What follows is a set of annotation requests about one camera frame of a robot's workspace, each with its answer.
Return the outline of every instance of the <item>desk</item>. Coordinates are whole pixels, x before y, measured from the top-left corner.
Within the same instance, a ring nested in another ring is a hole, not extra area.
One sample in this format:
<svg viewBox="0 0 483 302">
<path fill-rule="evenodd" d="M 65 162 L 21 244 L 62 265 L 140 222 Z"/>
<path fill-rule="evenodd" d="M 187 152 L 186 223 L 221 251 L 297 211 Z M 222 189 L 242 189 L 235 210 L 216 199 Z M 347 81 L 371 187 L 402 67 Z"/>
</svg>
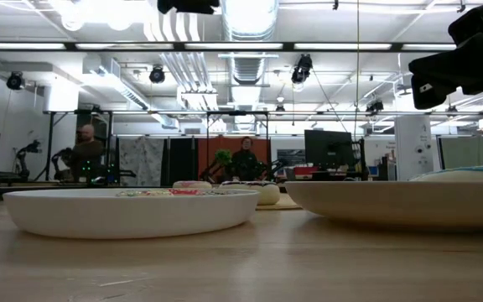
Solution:
<svg viewBox="0 0 483 302">
<path fill-rule="evenodd" d="M 206 234 L 64 240 L 18 232 L 0 203 L 0 301 L 482 301 L 483 233 L 418 234 L 259 211 Z"/>
</svg>

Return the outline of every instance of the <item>dark jacket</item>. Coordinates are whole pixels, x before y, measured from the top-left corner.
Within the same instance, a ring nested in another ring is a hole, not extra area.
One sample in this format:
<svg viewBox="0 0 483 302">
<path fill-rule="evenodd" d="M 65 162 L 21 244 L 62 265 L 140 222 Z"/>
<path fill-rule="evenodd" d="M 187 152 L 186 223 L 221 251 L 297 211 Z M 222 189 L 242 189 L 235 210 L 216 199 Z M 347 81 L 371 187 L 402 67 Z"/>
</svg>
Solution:
<svg viewBox="0 0 483 302">
<path fill-rule="evenodd" d="M 92 141 L 89 143 L 81 143 L 72 149 L 72 158 L 70 160 L 70 170 L 74 181 L 80 181 L 81 168 L 86 161 L 91 162 L 91 167 L 100 166 L 101 156 L 104 154 L 104 145 L 100 141 Z"/>
<path fill-rule="evenodd" d="M 250 150 L 240 150 L 232 155 L 232 174 L 242 181 L 252 181 L 257 177 L 257 156 Z"/>
</svg>

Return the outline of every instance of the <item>orange wall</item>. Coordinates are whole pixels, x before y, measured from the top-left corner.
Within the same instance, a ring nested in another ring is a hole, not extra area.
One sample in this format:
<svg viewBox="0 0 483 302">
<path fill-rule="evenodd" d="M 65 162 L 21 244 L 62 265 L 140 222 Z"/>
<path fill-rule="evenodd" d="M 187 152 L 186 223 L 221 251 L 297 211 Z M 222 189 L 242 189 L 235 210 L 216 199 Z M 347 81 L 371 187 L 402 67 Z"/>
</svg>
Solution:
<svg viewBox="0 0 483 302">
<path fill-rule="evenodd" d="M 239 151 L 242 147 L 243 138 L 210 138 L 210 152 L 206 154 L 206 139 L 199 139 L 199 175 L 206 169 L 206 156 L 210 164 L 214 162 L 218 149 L 229 149 L 231 154 Z M 257 156 L 257 160 L 267 164 L 266 139 L 252 138 L 251 151 Z M 216 175 L 223 174 L 222 169 Z"/>
</svg>

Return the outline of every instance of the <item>green plant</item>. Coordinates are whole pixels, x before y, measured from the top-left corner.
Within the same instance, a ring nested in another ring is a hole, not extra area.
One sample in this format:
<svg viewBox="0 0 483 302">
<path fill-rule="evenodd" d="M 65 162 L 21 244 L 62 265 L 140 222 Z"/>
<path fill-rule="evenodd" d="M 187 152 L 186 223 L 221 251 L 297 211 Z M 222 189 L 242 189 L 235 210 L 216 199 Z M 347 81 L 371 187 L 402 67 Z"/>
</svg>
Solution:
<svg viewBox="0 0 483 302">
<path fill-rule="evenodd" d="M 231 150 L 219 149 L 216 151 L 216 161 L 218 164 L 227 166 L 232 161 Z"/>
</svg>

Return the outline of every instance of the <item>wooden bowl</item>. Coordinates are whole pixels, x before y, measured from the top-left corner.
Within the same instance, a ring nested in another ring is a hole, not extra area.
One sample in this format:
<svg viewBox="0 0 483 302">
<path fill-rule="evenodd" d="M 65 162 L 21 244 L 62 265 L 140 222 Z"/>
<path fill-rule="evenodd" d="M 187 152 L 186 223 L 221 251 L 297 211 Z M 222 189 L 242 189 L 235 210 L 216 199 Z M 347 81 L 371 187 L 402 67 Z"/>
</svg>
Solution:
<svg viewBox="0 0 483 302">
<path fill-rule="evenodd" d="M 483 183 L 287 182 L 305 210 L 337 221 L 387 227 L 483 229 Z"/>
<path fill-rule="evenodd" d="M 258 192 L 116 197 L 120 189 L 32 190 L 3 195 L 16 226 L 39 235 L 88 239 L 210 232 L 247 221 Z"/>
</svg>

